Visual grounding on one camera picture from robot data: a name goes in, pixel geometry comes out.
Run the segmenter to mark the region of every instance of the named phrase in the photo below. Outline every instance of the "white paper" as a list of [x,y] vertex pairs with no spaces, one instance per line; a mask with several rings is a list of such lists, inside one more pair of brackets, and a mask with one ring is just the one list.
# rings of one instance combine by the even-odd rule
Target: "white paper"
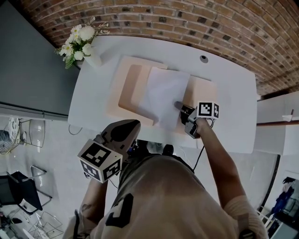
[[154,120],[159,127],[175,129],[179,110],[174,103],[183,101],[189,78],[190,74],[185,72],[152,67],[138,113]]

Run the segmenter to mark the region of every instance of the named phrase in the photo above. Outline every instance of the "white vase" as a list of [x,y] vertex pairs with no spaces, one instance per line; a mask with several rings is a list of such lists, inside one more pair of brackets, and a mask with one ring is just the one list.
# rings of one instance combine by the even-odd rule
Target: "white vase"
[[92,50],[90,56],[85,56],[84,59],[94,68],[98,68],[102,65],[102,61],[100,56],[95,52],[95,50]]

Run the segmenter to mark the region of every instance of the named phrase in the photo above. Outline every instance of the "black chair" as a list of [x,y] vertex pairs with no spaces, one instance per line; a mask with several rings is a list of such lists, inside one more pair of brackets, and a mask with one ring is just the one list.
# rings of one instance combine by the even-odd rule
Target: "black chair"
[[[0,206],[3,205],[18,205],[24,212],[26,212],[29,215],[32,215],[37,210],[43,210],[43,206],[48,204],[52,197],[41,192],[36,188],[36,184],[32,178],[39,177],[46,173],[46,171],[39,169],[43,171],[42,174],[33,176],[31,178],[26,177],[21,172],[17,171],[13,174],[7,173],[7,176],[0,176]],[[38,193],[45,195],[49,198],[49,200],[41,205],[41,202],[39,200]],[[27,211],[24,207],[20,206],[20,203],[22,200],[25,199],[26,202],[31,204],[36,208],[34,211]]]

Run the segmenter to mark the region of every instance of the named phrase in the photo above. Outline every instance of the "white tile floor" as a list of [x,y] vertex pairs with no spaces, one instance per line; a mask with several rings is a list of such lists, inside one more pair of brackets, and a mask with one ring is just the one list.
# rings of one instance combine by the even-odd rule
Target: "white tile floor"
[[[78,128],[71,127],[72,132]],[[0,157],[0,173],[10,173],[16,170],[25,175],[30,175],[30,166],[36,165],[48,171],[48,174],[37,180],[38,187],[52,195],[53,200],[44,207],[44,210],[55,215],[67,226],[69,217],[81,204],[89,179],[82,173],[82,168],[77,154],[88,139],[93,139],[97,132],[83,129],[78,135],[73,136],[68,132],[68,123],[61,121],[46,122],[46,137],[44,147],[38,150],[34,146],[19,145],[8,157]],[[187,163],[194,165],[199,155],[199,149],[175,147],[175,154],[182,157]],[[254,207],[258,207],[268,189],[276,155],[261,152],[246,154],[230,154],[234,159],[242,184]],[[206,190],[218,201],[216,186],[210,170],[205,150],[195,170],[196,176],[201,180]],[[116,177],[112,178],[117,185]],[[106,212],[110,209],[116,195],[116,188],[109,182],[106,198]],[[15,206],[4,207],[8,212],[15,209]],[[23,212],[16,216],[26,218],[32,222],[34,216],[29,218]],[[29,227],[28,222],[20,224],[20,227]]]

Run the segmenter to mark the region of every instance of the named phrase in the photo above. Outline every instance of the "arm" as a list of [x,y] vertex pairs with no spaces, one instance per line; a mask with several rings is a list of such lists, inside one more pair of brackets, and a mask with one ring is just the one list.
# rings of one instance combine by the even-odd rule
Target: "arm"
[[82,216],[95,224],[104,217],[107,185],[92,178],[80,208]]
[[234,161],[219,142],[206,119],[196,121],[197,133],[206,148],[222,208],[233,198],[246,195]]

